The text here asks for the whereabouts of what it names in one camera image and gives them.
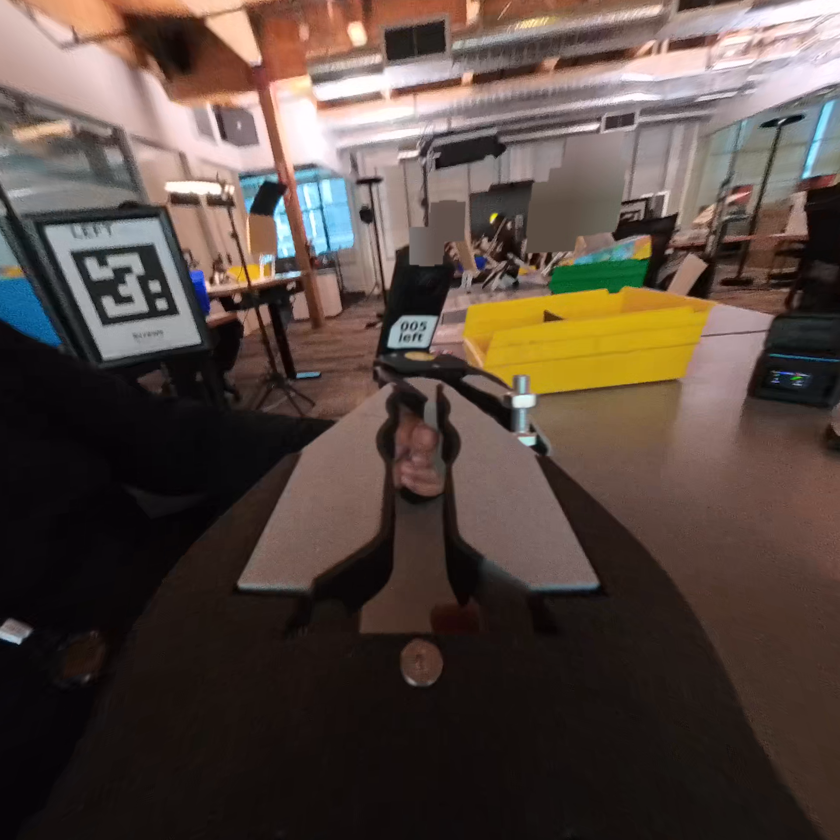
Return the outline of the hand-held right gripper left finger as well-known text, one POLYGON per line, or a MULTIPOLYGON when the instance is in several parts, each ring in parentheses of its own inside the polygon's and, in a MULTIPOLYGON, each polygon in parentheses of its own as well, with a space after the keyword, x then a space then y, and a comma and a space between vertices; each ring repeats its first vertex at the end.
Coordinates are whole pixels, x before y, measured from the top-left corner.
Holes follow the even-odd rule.
POLYGON ((393 567, 394 390, 382 388, 300 452, 239 592, 362 607, 384 587, 393 567))

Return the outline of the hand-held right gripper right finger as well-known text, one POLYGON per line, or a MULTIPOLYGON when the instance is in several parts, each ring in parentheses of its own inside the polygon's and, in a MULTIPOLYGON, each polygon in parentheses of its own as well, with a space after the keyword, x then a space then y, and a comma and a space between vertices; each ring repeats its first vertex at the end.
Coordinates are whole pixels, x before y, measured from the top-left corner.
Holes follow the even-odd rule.
POLYGON ((534 450, 449 385, 435 386, 435 408, 447 470, 446 568, 457 601, 478 601, 492 585, 524 599, 600 591, 534 450))

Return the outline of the steel bolt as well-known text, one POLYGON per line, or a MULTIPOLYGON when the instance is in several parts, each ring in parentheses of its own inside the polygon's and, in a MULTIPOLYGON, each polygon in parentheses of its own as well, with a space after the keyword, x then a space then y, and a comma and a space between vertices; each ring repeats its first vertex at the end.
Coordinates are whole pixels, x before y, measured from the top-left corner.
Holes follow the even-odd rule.
MULTIPOLYGON (((533 393, 530 377, 525 374, 516 374, 512 378, 513 393, 533 393)), ((517 440, 522 443, 522 435, 534 431, 530 419, 530 412, 532 411, 512 411, 511 410, 511 432, 515 435, 517 440)))

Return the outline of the yellow plastic bin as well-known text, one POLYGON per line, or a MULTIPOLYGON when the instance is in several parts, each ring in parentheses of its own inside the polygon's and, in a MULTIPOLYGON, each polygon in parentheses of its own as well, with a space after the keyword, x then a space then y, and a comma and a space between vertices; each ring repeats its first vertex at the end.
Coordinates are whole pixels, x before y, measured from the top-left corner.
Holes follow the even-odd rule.
POLYGON ((647 288, 480 303, 463 330, 467 361, 548 395, 682 378, 715 302, 647 288))

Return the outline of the person's left forearm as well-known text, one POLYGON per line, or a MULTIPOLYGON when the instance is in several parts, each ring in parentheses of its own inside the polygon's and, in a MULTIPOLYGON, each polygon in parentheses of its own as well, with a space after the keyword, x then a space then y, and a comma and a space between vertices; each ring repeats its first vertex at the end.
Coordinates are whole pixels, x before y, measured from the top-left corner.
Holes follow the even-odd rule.
POLYGON ((150 494, 231 504, 334 425, 149 393, 4 322, 1 349, 2 420, 150 494))

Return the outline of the person's left hand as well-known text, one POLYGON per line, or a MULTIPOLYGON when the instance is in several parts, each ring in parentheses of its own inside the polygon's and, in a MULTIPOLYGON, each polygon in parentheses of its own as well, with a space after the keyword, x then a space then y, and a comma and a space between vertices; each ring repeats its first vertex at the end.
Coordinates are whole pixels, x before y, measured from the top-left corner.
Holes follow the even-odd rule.
POLYGON ((406 407, 398 410, 392 478, 404 495, 432 500, 445 491, 445 463, 439 431, 406 407))

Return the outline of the white cabinet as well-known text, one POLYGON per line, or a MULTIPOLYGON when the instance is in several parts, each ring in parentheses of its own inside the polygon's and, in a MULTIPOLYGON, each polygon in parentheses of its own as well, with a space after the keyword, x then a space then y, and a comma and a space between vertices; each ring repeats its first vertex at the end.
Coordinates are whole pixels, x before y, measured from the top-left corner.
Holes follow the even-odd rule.
MULTIPOLYGON (((338 317, 343 311, 340 284, 334 269, 322 269, 315 274, 316 286, 322 306, 322 314, 326 319, 338 317)), ((302 285, 300 290, 290 296, 291 314, 295 322, 309 320, 308 300, 302 285)))

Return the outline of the black floor lamp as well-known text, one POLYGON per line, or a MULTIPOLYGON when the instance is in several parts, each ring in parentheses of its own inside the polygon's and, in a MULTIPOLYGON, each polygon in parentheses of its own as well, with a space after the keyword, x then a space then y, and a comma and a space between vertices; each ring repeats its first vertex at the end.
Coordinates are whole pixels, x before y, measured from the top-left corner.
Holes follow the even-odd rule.
POLYGON ((365 224, 372 226, 373 230, 373 254, 374 264, 376 268, 376 276, 379 281, 383 304, 387 307, 388 294, 385 283, 385 272, 382 262, 382 240, 379 225, 379 218, 376 212, 375 205, 375 187, 381 184, 383 179, 378 175, 364 176, 356 179, 356 185, 361 186, 367 191, 367 203, 360 210, 360 220, 365 224))
POLYGON ((805 118, 803 112, 793 113, 793 114, 785 114, 781 117, 768 119, 761 123, 759 126, 761 130, 771 130, 773 132, 772 141, 770 144, 770 149, 768 153, 768 158, 764 166, 762 180, 760 182, 758 195, 755 200, 755 206, 752 211, 752 215, 749 221, 749 228, 748 233, 745 235, 745 239, 742 241, 742 248, 740 251, 740 257, 738 260, 738 266, 734 275, 725 277, 721 279, 721 286, 726 288, 739 288, 739 287, 748 287, 753 284, 753 279, 751 276, 745 276, 744 270, 746 265, 749 261, 749 253, 751 249, 751 243, 753 238, 757 232, 758 225, 759 225, 759 218, 760 212, 762 209, 763 199, 767 192, 767 188, 770 182, 770 177, 772 174, 772 170, 775 163, 775 158, 777 156, 780 144, 781 144, 781 137, 784 130, 792 125, 795 125, 801 122, 805 118))

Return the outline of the green plastic bin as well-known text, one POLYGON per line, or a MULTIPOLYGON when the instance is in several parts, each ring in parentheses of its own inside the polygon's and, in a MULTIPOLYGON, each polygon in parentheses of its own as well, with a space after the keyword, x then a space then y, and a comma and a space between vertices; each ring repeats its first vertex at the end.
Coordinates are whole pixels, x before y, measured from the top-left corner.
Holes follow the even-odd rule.
POLYGON ((553 295, 606 290, 616 293, 625 287, 641 287, 648 273, 648 259, 623 259, 554 268, 549 281, 553 295))

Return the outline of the black light tripod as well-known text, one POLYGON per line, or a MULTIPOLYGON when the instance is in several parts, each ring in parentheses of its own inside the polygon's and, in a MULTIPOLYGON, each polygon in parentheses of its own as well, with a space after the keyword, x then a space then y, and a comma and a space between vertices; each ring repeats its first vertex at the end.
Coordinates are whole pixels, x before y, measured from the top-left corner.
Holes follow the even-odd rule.
POLYGON ((226 209, 227 212, 227 218, 230 226, 230 235, 231 238, 234 240, 234 244, 238 252, 241 268, 245 276, 245 283, 248 296, 254 304, 253 312, 257 320, 259 336, 267 361, 267 371, 262 379, 261 386, 257 394, 255 395, 255 400, 253 401, 252 407, 256 411, 268 410, 270 408, 270 398, 277 396, 278 400, 272 403, 271 406, 279 405, 283 402, 286 402, 292 407, 295 414, 297 414, 299 417, 305 417, 307 415, 307 412, 301 407, 301 404, 308 403, 310 407, 314 407, 314 401, 302 394, 295 386, 290 385, 285 374, 281 372, 280 368, 278 367, 277 355, 272 347, 270 337, 266 329, 265 321, 261 315, 261 303, 258 299, 258 293, 255 289, 252 277, 249 272, 242 239, 239 235, 239 231, 235 222, 235 186, 232 183, 223 180, 219 175, 216 176, 215 181, 211 182, 211 184, 217 186, 217 203, 219 204, 219 206, 224 207, 224 209, 226 209))

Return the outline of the black overhead studio light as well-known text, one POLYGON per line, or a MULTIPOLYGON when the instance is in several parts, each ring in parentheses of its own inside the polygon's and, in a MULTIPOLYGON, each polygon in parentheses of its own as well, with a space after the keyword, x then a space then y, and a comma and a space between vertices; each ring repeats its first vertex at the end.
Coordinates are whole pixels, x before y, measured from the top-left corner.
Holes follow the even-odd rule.
POLYGON ((418 156, 436 171, 497 159, 507 150, 497 133, 446 134, 425 141, 418 156))

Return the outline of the black device with screen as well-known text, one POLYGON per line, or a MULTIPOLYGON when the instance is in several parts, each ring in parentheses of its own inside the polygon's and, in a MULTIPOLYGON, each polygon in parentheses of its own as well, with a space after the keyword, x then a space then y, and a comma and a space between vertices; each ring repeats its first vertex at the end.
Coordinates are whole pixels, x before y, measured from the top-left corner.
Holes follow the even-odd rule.
POLYGON ((839 315, 775 317, 749 382, 751 398, 834 408, 839 402, 839 315))

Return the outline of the framed marker sign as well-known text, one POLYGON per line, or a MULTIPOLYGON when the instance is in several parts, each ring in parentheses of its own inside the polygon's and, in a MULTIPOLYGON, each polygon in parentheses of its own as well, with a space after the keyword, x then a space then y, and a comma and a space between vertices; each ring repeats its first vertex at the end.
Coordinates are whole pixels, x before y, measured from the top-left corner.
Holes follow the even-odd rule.
POLYGON ((83 359, 114 369, 210 351, 206 316, 164 206, 37 213, 23 221, 83 359))

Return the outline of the dark wall screen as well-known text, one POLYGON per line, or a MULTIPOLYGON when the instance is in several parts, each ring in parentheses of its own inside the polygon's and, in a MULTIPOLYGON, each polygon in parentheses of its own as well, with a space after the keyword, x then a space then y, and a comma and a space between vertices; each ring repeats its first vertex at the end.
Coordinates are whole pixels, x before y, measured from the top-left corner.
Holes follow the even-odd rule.
POLYGON ((498 228, 500 217, 512 225, 511 236, 517 247, 526 237, 532 186, 534 181, 495 184, 485 192, 469 195, 469 231, 473 243, 483 238, 491 240, 498 228))

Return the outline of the wooden post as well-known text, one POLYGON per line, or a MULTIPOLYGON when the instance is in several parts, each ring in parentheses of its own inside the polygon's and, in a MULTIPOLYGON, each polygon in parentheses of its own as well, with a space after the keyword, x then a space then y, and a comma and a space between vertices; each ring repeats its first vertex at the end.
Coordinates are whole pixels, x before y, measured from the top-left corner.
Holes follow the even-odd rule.
POLYGON ((253 81, 268 132, 269 147, 275 170, 279 181, 287 188, 283 196, 283 202, 287 212, 295 256, 301 271, 310 325, 313 329, 320 329, 324 325, 325 317, 298 200, 298 185, 288 154, 287 133, 278 108, 275 82, 265 65, 258 65, 253 69, 253 81))

